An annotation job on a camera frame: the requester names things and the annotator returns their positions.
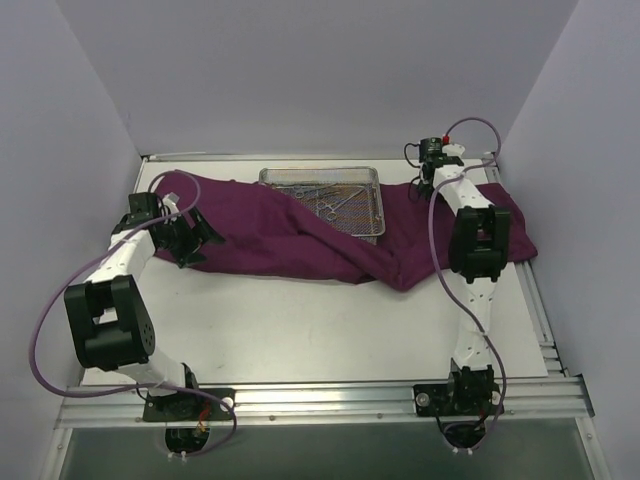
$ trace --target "screw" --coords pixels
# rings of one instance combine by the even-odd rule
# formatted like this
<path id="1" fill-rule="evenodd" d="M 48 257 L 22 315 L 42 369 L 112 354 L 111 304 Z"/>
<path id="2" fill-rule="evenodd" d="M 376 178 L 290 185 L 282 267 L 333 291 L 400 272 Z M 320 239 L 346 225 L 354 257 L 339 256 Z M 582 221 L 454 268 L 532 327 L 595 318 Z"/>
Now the screw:
<path id="1" fill-rule="evenodd" d="M 224 397 L 224 398 L 222 399 L 222 402 L 223 402 L 225 405 L 228 405 L 228 406 L 229 406 L 229 408 L 224 408 L 224 407 L 222 407 L 222 408 L 223 408 L 223 410 L 224 410 L 224 411 L 226 411 L 226 412 L 228 412 L 228 411 L 229 411 L 230 409 L 232 409 L 232 408 L 233 408 L 233 406 L 234 406 L 234 401 L 233 401 L 233 398 L 231 398 L 231 397 Z"/>
<path id="2" fill-rule="evenodd" d="M 430 403 L 431 399 L 426 393 L 422 392 L 416 395 L 416 405 L 418 405 L 419 407 L 428 407 Z"/>

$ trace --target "glass panel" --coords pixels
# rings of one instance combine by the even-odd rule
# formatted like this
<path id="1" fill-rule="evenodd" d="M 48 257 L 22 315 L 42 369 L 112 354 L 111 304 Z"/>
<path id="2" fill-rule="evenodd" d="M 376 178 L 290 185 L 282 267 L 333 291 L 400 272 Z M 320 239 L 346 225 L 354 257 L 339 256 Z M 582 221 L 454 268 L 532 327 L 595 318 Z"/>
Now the glass panel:
<path id="1" fill-rule="evenodd" d="M 433 424 L 240 427 L 212 454 L 168 461 L 148 428 L 76 430 L 66 480 L 221 479 L 592 479 L 575 421 L 499 423 L 472 456 L 453 455 Z"/>

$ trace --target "black bracket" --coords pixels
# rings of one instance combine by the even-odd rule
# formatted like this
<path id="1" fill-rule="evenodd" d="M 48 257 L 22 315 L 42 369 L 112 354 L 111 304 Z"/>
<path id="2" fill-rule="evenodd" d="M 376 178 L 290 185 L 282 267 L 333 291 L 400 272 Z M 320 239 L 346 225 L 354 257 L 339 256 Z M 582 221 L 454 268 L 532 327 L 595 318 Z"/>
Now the black bracket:
<path id="1" fill-rule="evenodd" d="M 476 278 L 497 282 L 509 255 L 509 210 L 464 207 L 458 210 L 449 243 L 449 265 L 467 283 Z"/>
<path id="2" fill-rule="evenodd" d="M 433 193 L 433 178 L 436 169 L 444 165 L 464 166 L 460 157 L 450 157 L 442 151 L 442 138 L 431 137 L 420 140 L 418 161 L 420 162 L 422 179 L 418 183 L 418 193 L 429 198 Z"/>
<path id="3" fill-rule="evenodd" d="M 155 193 L 143 192 L 129 195 L 129 211 L 116 225 L 113 233 L 131 230 L 138 225 L 161 217 L 162 199 Z M 193 228 L 184 216 L 149 227 L 156 250 L 168 250 L 180 268 L 190 267 L 206 260 L 198 252 L 206 243 L 223 244 L 224 237 L 216 232 L 196 207 L 189 210 Z"/>
<path id="4" fill-rule="evenodd" d="M 458 369 L 455 364 L 447 383 L 413 386 L 416 415 L 419 417 L 482 417 L 502 413 L 494 405 L 494 393 L 499 393 L 493 368 L 472 371 Z"/>
<path id="5" fill-rule="evenodd" d="M 84 368 L 105 372 L 131 363 L 147 363 L 155 350 L 155 334 L 132 275 L 107 282 L 80 283 L 64 292 L 76 356 Z M 106 309 L 116 320 L 96 324 Z"/>
<path id="6" fill-rule="evenodd" d="M 236 391 L 234 389 L 200 388 L 195 375 L 186 365 L 185 374 L 187 388 L 201 390 L 219 399 L 230 398 L 232 402 L 235 402 Z M 209 414 L 201 419 L 200 414 L 205 410 L 205 407 L 207 407 Z M 204 397 L 191 393 L 176 392 L 162 397 L 152 397 L 147 394 L 142 420 L 151 423 L 197 420 L 227 421 L 231 420 L 231 415 L 219 404 L 210 403 Z"/>

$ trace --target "white arm segment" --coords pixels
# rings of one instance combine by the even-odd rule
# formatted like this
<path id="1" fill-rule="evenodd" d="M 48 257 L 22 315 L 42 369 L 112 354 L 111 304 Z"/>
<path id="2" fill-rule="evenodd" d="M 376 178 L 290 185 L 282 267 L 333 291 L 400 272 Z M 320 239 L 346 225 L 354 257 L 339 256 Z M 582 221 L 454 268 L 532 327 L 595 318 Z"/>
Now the white arm segment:
<path id="1" fill-rule="evenodd" d="M 453 210 L 454 215 L 462 207 L 487 208 L 493 205 L 487 200 L 476 186 L 463 174 L 464 167 L 444 165 L 435 170 L 433 178 L 434 188 L 445 180 L 463 175 L 457 182 L 445 185 L 440 193 Z M 490 278 L 476 278 L 473 283 L 467 283 L 462 276 L 458 276 L 461 288 L 458 299 L 475 314 L 485 331 L 489 332 L 491 320 L 491 303 L 496 284 Z M 485 370 L 491 365 L 489 347 L 476 324 L 469 315 L 460 310 L 458 341 L 453 354 L 453 360 L 459 368 L 469 367 L 471 370 Z"/>
<path id="2" fill-rule="evenodd" d="M 110 247 L 122 240 L 127 233 L 130 232 L 124 231 L 113 235 Z M 86 281 L 98 283 L 112 280 L 119 275 L 133 275 L 137 282 L 144 266 L 153 257 L 155 251 L 156 247 L 151 239 L 151 234 L 148 230 L 141 230 L 127 240 L 113 255 L 102 262 Z M 109 311 L 105 312 L 104 317 L 108 317 L 109 313 Z M 186 384 L 184 365 L 165 355 L 157 346 L 153 354 L 149 356 L 148 363 L 133 363 L 120 367 L 115 371 L 127 375 L 140 384 L 152 383 L 158 385 L 160 383 L 170 383 L 179 387 L 184 387 Z M 175 393 L 173 390 L 149 389 L 149 394 L 154 397 L 173 393 Z"/>
<path id="3" fill-rule="evenodd" d="M 168 383 L 178 387 L 186 385 L 184 365 L 165 355 L 158 347 L 154 350 L 153 355 L 149 356 L 148 363 L 132 363 L 114 371 L 133 378 L 139 384 Z M 149 388 L 148 391 L 152 397 L 163 397 L 176 393 L 174 390 L 162 388 Z"/>

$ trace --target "forceps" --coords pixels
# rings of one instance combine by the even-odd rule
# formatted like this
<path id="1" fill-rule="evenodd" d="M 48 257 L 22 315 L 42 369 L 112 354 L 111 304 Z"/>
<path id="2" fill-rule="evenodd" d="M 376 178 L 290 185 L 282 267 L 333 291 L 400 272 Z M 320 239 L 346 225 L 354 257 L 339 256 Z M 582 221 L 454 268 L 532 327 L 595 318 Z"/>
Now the forceps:
<path id="1" fill-rule="evenodd" d="M 349 195 L 347 198 L 345 198 L 344 200 L 341 200 L 341 201 L 333 203 L 333 204 L 327 203 L 327 202 L 318 202 L 318 213 L 320 213 L 320 211 L 324 210 L 325 208 L 328 208 L 331 211 L 329 213 L 327 213 L 325 218 L 327 220 L 329 220 L 330 222 L 333 222 L 334 220 L 336 220 L 338 218 L 338 214 L 336 213 L 336 210 L 339 209 L 340 207 L 342 207 L 345 203 L 347 203 L 352 198 L 355 198 L 358 195 L 360 195 L 362 192 L 364 192 L 364 190 L 365 189 L 363 187 L 360 187 L 360 189 L 357 192 L 354 192 L 351 195 Z"/>
<path id="2" fill-rule="evenodd" d="M 304 196 L 307 193 L 318 192 L 320 190 L 333 187 L 334 185 L 335 183 L 330 183 L 328 185 L 320 185 L 317 187 L 309 187 L 309 188 L 304 188 L 303 186 L 298 185 L 297 187 L 293 187 L 293 192 L 294 192 L 293 196 L 296 197 L 298 200 L 300 200 L 301 198 L 304 198 Z"/>

